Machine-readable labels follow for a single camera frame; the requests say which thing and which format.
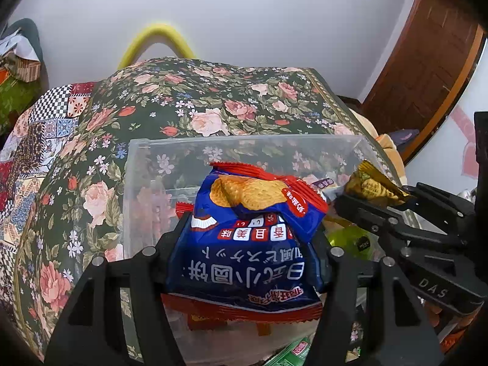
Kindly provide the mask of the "green round jelly cup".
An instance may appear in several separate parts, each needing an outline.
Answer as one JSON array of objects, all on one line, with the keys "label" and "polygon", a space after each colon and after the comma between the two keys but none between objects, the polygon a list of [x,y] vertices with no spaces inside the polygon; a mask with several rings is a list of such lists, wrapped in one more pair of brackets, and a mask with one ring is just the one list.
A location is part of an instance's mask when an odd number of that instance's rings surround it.
[{"label": "green round jelly cup", "polygon": [[341,247],[346,253],[360,260],[370,260],[372,245],[369,234],[358,226],[347,226],[327,234],[331,246]]}]

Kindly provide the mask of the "green snack packet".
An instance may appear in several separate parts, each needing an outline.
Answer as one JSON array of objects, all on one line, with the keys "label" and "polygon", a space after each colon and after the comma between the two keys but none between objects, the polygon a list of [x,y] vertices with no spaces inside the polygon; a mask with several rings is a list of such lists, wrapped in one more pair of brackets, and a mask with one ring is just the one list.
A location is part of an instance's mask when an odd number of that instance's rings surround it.
[{"label": "green snack packet", "polygon": [[298,339],[268,359],[264,366],[303,366],[311,344],[309,336]]}]

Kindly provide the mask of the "yellow fleece blanket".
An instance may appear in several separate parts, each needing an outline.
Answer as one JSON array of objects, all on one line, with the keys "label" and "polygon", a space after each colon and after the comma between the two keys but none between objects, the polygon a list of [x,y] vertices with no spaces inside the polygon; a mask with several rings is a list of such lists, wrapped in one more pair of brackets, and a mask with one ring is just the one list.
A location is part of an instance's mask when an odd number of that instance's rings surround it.
[{"label": "yellow fleece blanket", "polygon": [[406,176],[405,172],[405,166],[404,162],[400,156],[400,153],[397,151],[396,145],[394,141],[391,139],[391,137],[387,134],[379,134],[373,124],[364,116],[360,115],[359,113],[356,113],[355,111],[352,110],[352,114],[355,116],[355,118],[358,119],[360,124],[366,129],[366,131],[371,135],[376,142],[380,145],[380,147],[383,149],[383,151],[386,153],[388,156],[389,160],[395,167],[395,171],[397,175],[400,178],[400,182],[402,184],[407,184],[408,179]]}]

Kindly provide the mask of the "brown wooden door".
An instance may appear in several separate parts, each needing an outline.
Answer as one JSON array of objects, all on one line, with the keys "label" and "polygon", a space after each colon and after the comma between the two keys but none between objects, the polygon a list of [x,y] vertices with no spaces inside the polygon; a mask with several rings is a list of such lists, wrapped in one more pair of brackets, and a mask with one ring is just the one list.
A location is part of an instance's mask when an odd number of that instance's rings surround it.
[{"label": "brown wooden door", "polygon": [[414,0],[395,48],[362,105],[378,132],[416,130],[409,162],[441,126],[474,70],[485,32],[462,0]]}]

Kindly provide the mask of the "patchwork quilt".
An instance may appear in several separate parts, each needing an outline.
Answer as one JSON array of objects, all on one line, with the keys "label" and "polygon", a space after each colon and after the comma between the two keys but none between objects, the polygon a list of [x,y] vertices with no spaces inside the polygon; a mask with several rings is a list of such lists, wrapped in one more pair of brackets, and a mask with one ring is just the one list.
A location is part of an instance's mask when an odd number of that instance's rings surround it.
[{"label": "patchwork quilt", "polygon": [[78,126],[94,82],[51,88],[18,118],[1,149],[1,266],[11,268],[42,181]]}]

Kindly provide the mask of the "white wardrobe with hearts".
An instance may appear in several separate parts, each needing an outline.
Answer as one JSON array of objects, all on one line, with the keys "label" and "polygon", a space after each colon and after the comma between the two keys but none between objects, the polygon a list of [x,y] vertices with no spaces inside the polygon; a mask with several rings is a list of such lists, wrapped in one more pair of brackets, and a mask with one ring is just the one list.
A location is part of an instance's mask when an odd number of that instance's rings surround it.
[{"label": "white wardrobe with hearts", "polygon": [[406,166],[409,184],[418,182],[458,194],[477,185],[474,113],[487,109],[487,48],[456,106]]}]

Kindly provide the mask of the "red white snack pack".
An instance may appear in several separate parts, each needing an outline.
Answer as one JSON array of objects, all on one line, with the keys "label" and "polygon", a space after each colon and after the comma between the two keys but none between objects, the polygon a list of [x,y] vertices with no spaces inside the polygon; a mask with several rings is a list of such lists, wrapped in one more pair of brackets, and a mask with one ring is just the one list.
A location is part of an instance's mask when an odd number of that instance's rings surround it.
[{"label": "red white snack pack", "polygon": [[[177,202],[175,213],[181,218],[186,212],[193,211],[192,203]],[[187,304],[181,306],[188,314],[187,323],[191,331],[211,331],[217,328],[223,328],[228,325],[229,321],[243,320],[240,316],[231,313],[229,307],[207,304],[205,302],[193,299],[186,299]],[[258,336],[270,336],[271,324],[266,322],[253,322],[257,328]]]}]

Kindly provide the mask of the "purple white snack bar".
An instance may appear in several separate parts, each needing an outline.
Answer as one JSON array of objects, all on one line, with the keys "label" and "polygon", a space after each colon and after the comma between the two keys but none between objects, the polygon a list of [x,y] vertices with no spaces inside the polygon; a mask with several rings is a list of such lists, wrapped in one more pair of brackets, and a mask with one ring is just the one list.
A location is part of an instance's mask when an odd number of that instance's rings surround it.
[{"label": "purple white snack bar", "polygon": [[338,187],[337,183],[331,178],[321,178],[312,182],[311,186],[320,191]]}]

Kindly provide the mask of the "blue biscuit snack bag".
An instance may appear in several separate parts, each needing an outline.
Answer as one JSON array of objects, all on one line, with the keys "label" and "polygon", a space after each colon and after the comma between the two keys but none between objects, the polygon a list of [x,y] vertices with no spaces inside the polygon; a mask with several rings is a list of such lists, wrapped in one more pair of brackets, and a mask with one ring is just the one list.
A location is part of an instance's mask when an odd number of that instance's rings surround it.
[{"label": "blue biscuit snack bag", "polygon": [[168,261],[162,300],[229,307],[244,321],[317,320],[322,277],[311,241],[328,204],[300,178],[215,162]]}]

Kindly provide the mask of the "yellow padded bed rail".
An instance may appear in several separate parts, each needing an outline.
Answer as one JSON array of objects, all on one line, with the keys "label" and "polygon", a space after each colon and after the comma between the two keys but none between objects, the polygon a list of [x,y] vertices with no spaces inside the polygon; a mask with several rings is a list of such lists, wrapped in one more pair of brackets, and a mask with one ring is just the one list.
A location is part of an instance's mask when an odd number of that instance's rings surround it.
[{"label": "yellow padded bed rail", "polygon": [[196,54],[185,38],[174,27],[165,23],[155,23],[143,28],[136,35],[124,52],[117,68],[122,70],[136,63],[140,56],[154,44],[166,45],[181,58],[196,58]]}]

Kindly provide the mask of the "gold snack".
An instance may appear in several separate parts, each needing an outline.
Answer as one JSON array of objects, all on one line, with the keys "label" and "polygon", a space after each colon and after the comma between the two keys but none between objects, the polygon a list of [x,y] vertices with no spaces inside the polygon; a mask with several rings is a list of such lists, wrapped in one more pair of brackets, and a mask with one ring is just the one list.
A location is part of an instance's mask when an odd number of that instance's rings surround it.
[{"label": "gold snack", "polygon": [[349,177],[344,193],[382,207],[401,206],[414,198],[367,160]]}]

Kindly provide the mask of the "pile of clothes on chair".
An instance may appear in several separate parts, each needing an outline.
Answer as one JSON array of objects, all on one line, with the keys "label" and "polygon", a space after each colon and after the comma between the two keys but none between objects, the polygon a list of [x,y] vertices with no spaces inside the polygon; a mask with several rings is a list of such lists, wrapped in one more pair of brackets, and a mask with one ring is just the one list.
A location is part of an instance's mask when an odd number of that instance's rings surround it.
[{"label": "pile of clothes on chair", "polygon": [[1,34],[1,135],[10,132],[41,91],[44,65],[35,22],[23,18]]}]

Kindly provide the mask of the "clear plastic storage box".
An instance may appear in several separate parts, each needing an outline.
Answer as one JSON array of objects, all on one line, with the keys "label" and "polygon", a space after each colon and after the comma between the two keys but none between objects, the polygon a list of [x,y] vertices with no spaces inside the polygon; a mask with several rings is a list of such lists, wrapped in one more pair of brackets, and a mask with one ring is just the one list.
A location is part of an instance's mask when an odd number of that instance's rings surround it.
[{"label": "clear plastic storage box", "polygon": [[175,232],[162,301],[187,364],[252,364],[315,331],[330,269],[312,239],[362,161],[389,172],[360,135],[131,141],[124,254]]}]

